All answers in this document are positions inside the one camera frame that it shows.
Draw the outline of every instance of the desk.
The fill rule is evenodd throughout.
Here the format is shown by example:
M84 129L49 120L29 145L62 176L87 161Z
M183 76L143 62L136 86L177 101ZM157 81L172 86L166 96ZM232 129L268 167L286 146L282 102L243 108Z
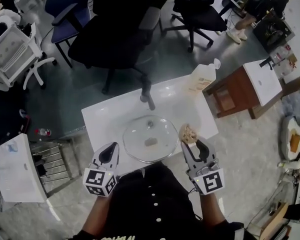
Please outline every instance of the desk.
M265 106L282 91L275 71L268 64L260 67L262 61L243 64L207 91L216 100L218 118Z
M206 139L216 135L218 129L204 95L199 93L193 100L183 97L188 78L186 75L154 84L150 91L156 106L153 111L149 110L148 104L140 101L141 89L84 108L82 115L93 151L107 143L117 142L120 150L118 175L149 165L130 157L123 144L123 133L130 120L145 115L170 120L177 131L181 125L189 123ZM180 152L182 149L178 143L173 155Z

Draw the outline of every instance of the white countertop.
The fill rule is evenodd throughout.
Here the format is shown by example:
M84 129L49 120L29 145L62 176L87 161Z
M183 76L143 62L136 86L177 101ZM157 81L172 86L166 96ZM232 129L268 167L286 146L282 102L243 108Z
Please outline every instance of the white countertop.
M0 146L0 191L6 202L43 203L47 199L26 134Z
M269 64L259 66L263 61L264 59L243 64L261 106L266 105L282 91L276 72L270 70Z
M170 120L177 130L189 123L206 139L216 135L218 129L202 93L196 97L184 96L184 84L188 76L154 84L151 96L156 109L149 110L147 103L140 101L141 89L105 100L82 109L82 115L93 151L110 142L119 143L118 175L126 174L149 164L130 157L124 148L123 132L128 123L145 115L157 115ZM173 154L180 153L178 143Z

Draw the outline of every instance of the soap dispenser bottle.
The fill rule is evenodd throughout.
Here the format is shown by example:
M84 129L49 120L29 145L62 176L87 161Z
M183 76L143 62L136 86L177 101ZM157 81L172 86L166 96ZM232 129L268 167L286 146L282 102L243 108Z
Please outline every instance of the soap dispenser bottle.
M216 70L221 66L220 60L214 59L213 64L199 64L190 75L185 88L188 93L196 95L216 80Z

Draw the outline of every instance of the metal rack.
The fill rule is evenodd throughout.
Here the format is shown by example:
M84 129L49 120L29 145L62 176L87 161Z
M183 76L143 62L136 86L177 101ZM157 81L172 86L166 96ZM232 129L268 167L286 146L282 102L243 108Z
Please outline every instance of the metal rack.
M63 145L68 144L71 145L74 158L76 160L76 164L78 167L78 176L73 177L69 164L65 159L65 155L63 153ZM42 156L41 160L44 169L46 170L45 175L39 175L37 166L36 170L42 184L42 187L47 195L47 197L51 197L53 194L57 193L61 189L65 188L77 178L79 178L82 173L79 167L78 159L73 148L73 143L71 140L58 140L58 141L49 141L49 142L39 142L35 144L35 149L40 149L38 152L32 153L32 156ZM50 191L47 191L47 185L53 184L54 182L64 181L61 185L53 188Z

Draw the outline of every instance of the small bottle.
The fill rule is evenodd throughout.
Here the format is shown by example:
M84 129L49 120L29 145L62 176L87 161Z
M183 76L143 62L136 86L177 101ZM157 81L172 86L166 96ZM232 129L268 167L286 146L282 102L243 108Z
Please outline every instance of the small bottle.
M188 93L198 94L216 80L216 70L221 66L220 60L214 59L213 64L199 64L191 73L185 88Z
M288 58L292 54L290 45L281 45L277 47L274 51L270 53L271 60L274 64L282 62L284 59Z
M35 129L35 134L39 134L41 136L51 136L51 130L49 129L44 129L44 128L39 128Z

